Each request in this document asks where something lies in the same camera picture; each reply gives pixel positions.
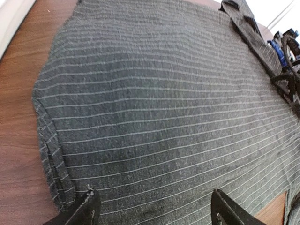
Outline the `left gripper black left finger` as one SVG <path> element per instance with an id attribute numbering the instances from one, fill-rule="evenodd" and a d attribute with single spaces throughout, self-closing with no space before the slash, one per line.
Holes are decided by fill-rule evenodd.
<path id="1" fill-rule="evenodd" d="M 44 225 L 99 225 L 100 210 L 100 194 L 96 189 L 89 188 L 66 211 Z"/>

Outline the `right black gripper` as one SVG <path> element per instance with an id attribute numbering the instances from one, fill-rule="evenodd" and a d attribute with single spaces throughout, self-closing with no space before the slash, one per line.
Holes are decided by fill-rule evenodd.
<path id="1" fill-rule="evenodd" d="M 300 60 L 292 65 L 287 56 L 287 40 L 292 39 L 290 35 L 283 37 L 284 56 L 288 66 L 282 67 L 282 72 L 270 79 L 277 88 L 278 93 L 291 106 L 293 110 L 300 109 Z"/>

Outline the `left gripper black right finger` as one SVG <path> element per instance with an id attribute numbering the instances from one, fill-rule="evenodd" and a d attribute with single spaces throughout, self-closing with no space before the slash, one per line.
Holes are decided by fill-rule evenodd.
<path id="1" fill-rule="evenodd" d="M 264 225 L 239 206 L 221 189 L 215 189 L 211 195 L 212 225 Z"/>

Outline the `blue checked shirt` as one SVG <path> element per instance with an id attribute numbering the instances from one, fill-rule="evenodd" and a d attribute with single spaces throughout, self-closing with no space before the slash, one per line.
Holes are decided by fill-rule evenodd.
<path id="1" fill-rule="evenodd" d="M 287 40 L 286 48 L 287 48 L 287 56 L 292 65 L 295 65 L 294 62 L 300 59 L 300 44 L 296 40 L 299 36 L 299 32 L 293 29 L 289 29 L 284 33 L 277 31 L 272 40 L 268 40 L 268 44 L 275 50 L 281 66 L 286 68 L 288 66 L 287 61 L 284 56 L 284 47 L 283 47 L 283 37 L 285 35 L 290 35 L 292 39 Z"/>

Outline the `black pinstriped long sleeve shirt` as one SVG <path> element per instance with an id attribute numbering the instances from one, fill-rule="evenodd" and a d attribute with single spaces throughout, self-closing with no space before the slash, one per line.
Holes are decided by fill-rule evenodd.
<path id="1" fill-rule="evenodd" d="M 89 188 L 102 225 L 209 225 L 221 189 L 254 215 L 285 192 L 300 222 L 300 120 L 244 0 L 80 0 L 32 91 L 64 212 Z"/>

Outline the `white plastic basin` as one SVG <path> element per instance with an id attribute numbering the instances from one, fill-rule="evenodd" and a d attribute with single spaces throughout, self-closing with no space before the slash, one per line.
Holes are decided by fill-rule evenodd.
<path id="1" fill-rule="evenodd" d="M 16 31 L 35 2 L 35 0 L 0 1 L 0 58 L 3 57 Z"/>

